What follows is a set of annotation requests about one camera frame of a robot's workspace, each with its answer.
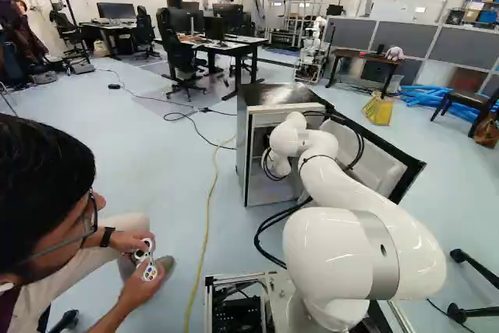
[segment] person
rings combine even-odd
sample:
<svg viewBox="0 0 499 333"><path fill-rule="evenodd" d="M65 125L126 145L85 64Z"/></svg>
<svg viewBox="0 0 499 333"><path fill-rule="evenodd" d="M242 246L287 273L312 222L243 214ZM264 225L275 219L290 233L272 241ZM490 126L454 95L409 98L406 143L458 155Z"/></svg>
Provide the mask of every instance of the person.
<svg viewBox="0 0 499 333"><path fill-rule="evenodd" d="M25 16L28 12L28 7L25 3L24 0L13 0L17 7L19 8L19 11L21 12L21 15Z"/></svg>
<svg viewBox="0 0 499 333"><path fill-rule="evenodd" d="M43 65L48 49L31 30L26 11L26 3L22 0L0 0L0 25L9 41L16 45L17 55L24 65Z"/></svg>
<svg viewBox="0 0 499 333"><path fill-rule="evenodd" d="M173 257L156 260L143 281L128 253L154 238L145 214L100 219L103 196L92 190L92 151L61 130L0 114L0 333L35 332L51 302L103 264L118 259L125 280L116 304L90 333L113 332L159 290Z"/></svg>

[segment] man's hair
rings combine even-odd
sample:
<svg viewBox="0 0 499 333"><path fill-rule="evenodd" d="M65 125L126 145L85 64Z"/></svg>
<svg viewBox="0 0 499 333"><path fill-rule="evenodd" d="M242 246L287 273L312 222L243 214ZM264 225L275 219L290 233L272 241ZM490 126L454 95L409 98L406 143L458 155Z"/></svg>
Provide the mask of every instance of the man's hair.
<svg viewBox="0 0 499 333"><path fill-rule="evenodd" d="M15 271L95 178L92 151L61 130L0 114L0 273Z"/></svg>
<svg viewBox="0 0 499 333"><path fill-rule="evenodd" d="M26 5L26 2L24 0L14 0L16 3L21 3L21 5L24 7L24 12L28 12L28 6Z"/></svg>

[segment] wristwatch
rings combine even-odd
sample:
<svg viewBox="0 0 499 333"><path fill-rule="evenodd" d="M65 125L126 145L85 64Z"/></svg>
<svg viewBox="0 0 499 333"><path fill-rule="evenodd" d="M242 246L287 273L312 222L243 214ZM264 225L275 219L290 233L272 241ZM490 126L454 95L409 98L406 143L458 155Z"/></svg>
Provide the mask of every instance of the wristwatch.
<svg viewBox="0 0 499 333"><path fill-rule="evenodd" d="M102 236L101 239L101 244L99 247L108 247L109 246L109 239L111 238L111 234L116 230L116 228L111 228L109 226L106 226L104 228L104 235Z"/></svg>

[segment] floor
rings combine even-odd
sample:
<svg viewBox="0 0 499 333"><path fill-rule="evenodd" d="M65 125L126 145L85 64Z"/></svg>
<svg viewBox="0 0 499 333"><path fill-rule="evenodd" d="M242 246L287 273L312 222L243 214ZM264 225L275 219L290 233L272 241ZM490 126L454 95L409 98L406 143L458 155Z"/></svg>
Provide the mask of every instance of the floor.
<svg viewBox="0 0 499 333"><path fill-rule="evenodd" d="M272 53L262 51L260 56L265 54ZM144 62L132 63L142 66L141 69L130 62L107 58L94 61L99 69L117 72L133 93L162 97L161 93L169 88L169 82L158 75L167 69L161 68L164 63L148 66ZM218 61L223 68L228 64L228 58L221 57ZM292 69L259 63L258 76L268 83L289 82ZM249 75L243 75L243 82L248 80ZM107 88L109 83L117 82L114 73L105 71L62 76L55 83L15 93L16 110L22 117L63 129L91 147L97 160L94 188L108 201L103 215L148 213L157 236L156 255L171 254L178 262L163 289L147 306L134 311L119 332L181 332L200 255L207 191L214 177L211 161L214 148L195 134L190 123L162 119L167 112L186 113L189 108ZM230 87L209 79L200 85L210 92L198 94L194 106L214 105L219 111L235 113L235 99L217 103ZM368 97L325 89L324 83L314 90L334 103L340 112L425 161L427 167L401 205L434 232L446 252L461 247L491 270L499 271L499 254L495 251L499 241L499 149L476 145L466 136L469 124L452 115L439 117L432 123L431 110L408 108L397 102L391 125L373 126L360 112ZM172 100L186 103L183 94L172 96ZM0 111L7 112L3 103ZM235 132L232 116L199 113L193 119L214 142L227 140ZM211 237L203 275L274 269L253 248L253 235L266 217L283 206L245 210L235 178L233 151L220 151L218 166L220 175L211 205ZM271 252L281 253L280 228L266 234L263 241ZM81 311L78 331L84 331L113 305L120 288L116 266L107 264L55 301L51 324L68 308L76 308ZM191 332L203 330L201 286L198 291ZM469 267L449 262L447 284L433 301L444 309L452 301L462 307L477 308L499 305L499 294ZM425 301L400 302L400 306L416 332L463 331ZM469 326L488 333L497 331L496 321L476 318Z"/></svg>

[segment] desk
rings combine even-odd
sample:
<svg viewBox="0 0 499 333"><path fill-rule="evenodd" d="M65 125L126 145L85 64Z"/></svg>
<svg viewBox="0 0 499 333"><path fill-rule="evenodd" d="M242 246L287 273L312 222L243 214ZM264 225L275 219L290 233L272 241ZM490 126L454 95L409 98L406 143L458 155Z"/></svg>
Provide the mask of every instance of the desk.
<svg viewBox="0 0 499 333"><path fill-rule="evenodd" d="M340 58L363 58L364 60L368 62L385 62L390 66L390 72L388 73L388 77L384 83L383 90L381 91L381 98L384 97L384 95L387 92L388 86L390 85L391 77L393 76L393 73L397 69L397 66L400 65L401 61L393 61L393 60L388 60L387 58L383 58L377 55L372 55L372 54L367 54L367 55L361 55L361 51L356 51L356 50L348 50L348 49L337 49L333 51L335 54L335 59L334 59L334 64L333 64L333 69L331 70L331 76L329 77L329 83L326 85L326 87L331 87L331 85L334 83L334 74L336 73L336 68L338 67L338 62Z"/></svg>
<svg viewBox="0 0 499 333"><path fill-rule="evenodd" d="M247 37L244 35L235 35L235 37L229 37L225 35L226 41L231 41L235 43L243 43L251 46L251 83L257 83L257 63L258 63L258 46L268 43L267 38L258 37Z"/></svg>
<svg viewBox="0 0 499 333"><path fill-rule="evenodd" d="M92 29L97 29L101 32L101 36L104 39L104 42L108 46L110 57L120 60L118 56L116 56L117 50L116 46L113 47L113 43L111 41L111 37L117 38L121 34L131 34L132 31L136 28L136 23L120 23L118 25L111 24L100 24L100 23L80 23L80 27L89 27Z"/></svg>
<svg viewBox="0 0 499 333"><path fill-rule="evenodd" d="M155 38L154 42L162 44L163 40L161 38ZM215 67L215 55L226 55L233 56L235 58L235 88L233 92L225 95L222 100L227 101L231 97L237 95L238 89L241 86L241 60L244 55L248 55L253 52L254 47L250 44L242 44L227 41L227 47L222 47L216 43L203 43L199 41L181 41L184 44L190 44L193 48L200 51L205 51L208 54L208 71L210 74L217 73ZM175 80L175 69L170 66L170 74L172 79Z"/></svg>

